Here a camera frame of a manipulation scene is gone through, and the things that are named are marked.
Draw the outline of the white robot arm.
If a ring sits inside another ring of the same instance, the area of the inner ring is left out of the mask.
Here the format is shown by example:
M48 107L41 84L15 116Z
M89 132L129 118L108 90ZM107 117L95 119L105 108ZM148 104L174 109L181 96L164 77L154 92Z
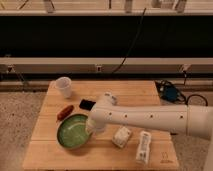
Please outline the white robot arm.
M185 133L210 141L203 171L213 171L213 107L195 105L117 106L116 97L102 94L93 105L86 130L103 132L107 124L119 124L173 133Z

